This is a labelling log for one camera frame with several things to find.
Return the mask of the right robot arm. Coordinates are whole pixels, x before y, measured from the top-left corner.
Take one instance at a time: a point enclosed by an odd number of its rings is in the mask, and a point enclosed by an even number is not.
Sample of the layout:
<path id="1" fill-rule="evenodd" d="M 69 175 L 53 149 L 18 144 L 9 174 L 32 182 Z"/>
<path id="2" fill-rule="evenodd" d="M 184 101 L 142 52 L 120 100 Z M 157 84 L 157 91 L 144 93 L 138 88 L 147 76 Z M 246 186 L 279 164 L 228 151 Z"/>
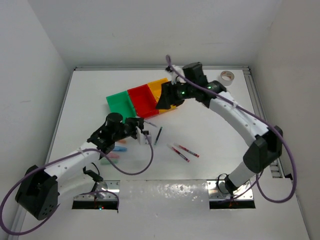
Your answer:
<path id="1" fill-rule="evenodd" d="M 180 106 L 186 99 L 195 99 L 220 115 L 248 145 L 242 162 L 226 175 L 223 182 L 217 184 L 221 194 L 232 196 L 234 191 L 282 155 L 279 138 L 283 135 L 282 130 L 276 126 L 278 133 L 275 134 L 257 117 L 241 111 L 223 84 L 217 80 L 208 81 L 200 62 L 183 68 L 167 66 L 165 71 L 171 75 L 171 81 L 161 85 L 157 109 L 167 110 L 171 106 Z"/>

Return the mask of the pink eraser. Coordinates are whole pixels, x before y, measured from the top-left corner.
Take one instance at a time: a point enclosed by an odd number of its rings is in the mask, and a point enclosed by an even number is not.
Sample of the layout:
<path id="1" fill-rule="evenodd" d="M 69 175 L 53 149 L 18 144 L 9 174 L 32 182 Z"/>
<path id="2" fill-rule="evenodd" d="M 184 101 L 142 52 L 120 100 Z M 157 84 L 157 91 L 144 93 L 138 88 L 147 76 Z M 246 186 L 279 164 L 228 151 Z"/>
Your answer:
<path id="1" fill-rule="evenodd" d="M 110 159 L 119 159 L 120 158 L 120 156 L 118 154 L 112 153 L 112 152 L 107 154 L 107 157 Z"/>

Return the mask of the blue eraser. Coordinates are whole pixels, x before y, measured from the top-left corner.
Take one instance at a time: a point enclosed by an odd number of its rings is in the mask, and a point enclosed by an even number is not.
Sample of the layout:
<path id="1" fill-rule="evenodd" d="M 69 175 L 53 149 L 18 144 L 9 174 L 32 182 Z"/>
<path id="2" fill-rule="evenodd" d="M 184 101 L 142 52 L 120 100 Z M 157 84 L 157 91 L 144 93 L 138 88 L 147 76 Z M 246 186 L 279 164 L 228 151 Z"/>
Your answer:
<path id="1" fill-rule="evenodd" d="M 113 152 L 126 152 L 128 149 L 123 146 L 115 146 L 114 149 L 112 150 Z"/>

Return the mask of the red pen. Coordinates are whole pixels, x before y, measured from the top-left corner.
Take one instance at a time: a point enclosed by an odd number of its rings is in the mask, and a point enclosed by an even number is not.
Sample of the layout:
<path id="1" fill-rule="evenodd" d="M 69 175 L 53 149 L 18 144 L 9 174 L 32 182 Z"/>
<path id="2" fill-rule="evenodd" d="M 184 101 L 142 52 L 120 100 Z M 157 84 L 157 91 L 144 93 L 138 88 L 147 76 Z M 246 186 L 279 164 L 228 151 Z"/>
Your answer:
<path id="1" fill-rule="evenodd" d="M 178 143 L 174 143 L 174 145 L 175 145 L 176 147 L 180 148 L 181 150 L 184 150 L 185 152 L 187 152 L 187 153 L 189 153 L 189 154 L 191 154 L 191 155 L 193 155 L 193 156 L 195 156 L 195 157 L 197 157 L 197 158 L 200 157 L 199 154 L 191 151 L 190 149 L 188 149 L 188 148 L 186 148 L 186 147 L 184 147 L 184 146 L 182 146 L 182 145 L 180 145 L 180 144 L 178 144 Z"/>
<path id="2" fill-rule="evenodd" d="M 186 162 L 190 162 L 190 160 L 184 156 L 179 150 L 177 150 L 175 147 L 173 147 L 170 144 L 167 144 L 167 147 L 170 148 L 172 151 L 174 151 L 176 154 L 178 154 L 182 159 L 184 159 Z"/>

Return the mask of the blue pen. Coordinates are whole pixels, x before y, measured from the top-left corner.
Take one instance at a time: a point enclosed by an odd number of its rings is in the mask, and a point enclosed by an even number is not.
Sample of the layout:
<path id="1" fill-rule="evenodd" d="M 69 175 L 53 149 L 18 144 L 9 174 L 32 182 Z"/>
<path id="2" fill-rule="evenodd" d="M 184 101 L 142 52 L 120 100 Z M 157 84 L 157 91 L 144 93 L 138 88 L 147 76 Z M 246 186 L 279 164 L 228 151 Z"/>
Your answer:
<path id="1" fill-rule="evenodd" d="M 158 127 L 157 125 L 155 125 L 154 123 L 151 123 L 151 122 L 149 122 L 149 121 L 144 121 L 144 123 L 145 123 L 145 124 L 148 124 L 148 125 L 151 125 L 151 126 L 153 126 L 153 127 L 155 127 L 155 128 Z"/>

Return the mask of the orange eraser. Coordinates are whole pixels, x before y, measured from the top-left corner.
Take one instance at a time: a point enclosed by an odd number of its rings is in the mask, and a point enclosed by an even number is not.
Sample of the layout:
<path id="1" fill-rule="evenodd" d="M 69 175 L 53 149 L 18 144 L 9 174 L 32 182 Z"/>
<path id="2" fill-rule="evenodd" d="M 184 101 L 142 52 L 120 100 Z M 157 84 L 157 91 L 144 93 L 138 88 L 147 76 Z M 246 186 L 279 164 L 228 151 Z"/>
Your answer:
<path id="1" fill-rule="evenodd" d="M 119 143 L 125 144 L 127 141 L 125 139 L 119 140 Z"/>

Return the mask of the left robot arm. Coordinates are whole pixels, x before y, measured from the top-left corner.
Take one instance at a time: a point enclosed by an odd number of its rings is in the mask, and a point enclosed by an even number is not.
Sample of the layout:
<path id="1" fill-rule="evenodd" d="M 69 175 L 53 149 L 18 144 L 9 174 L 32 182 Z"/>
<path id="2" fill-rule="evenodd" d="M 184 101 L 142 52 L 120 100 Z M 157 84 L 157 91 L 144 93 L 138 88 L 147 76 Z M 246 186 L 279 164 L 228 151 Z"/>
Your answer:
<path id="1" fill-rule="evenodd" d="M 104 123 L 76 151 L 47 166 L 30 167 L 22 179 L 15 201 L 37 220 L 46 219 L 65 200 L 93 189 L 103 179 L 87 166 L 109 154 L 119 140 L 131 137 L 147 143 L 141 117 L 123 118 L 119 113 L 107 115 Z"/>

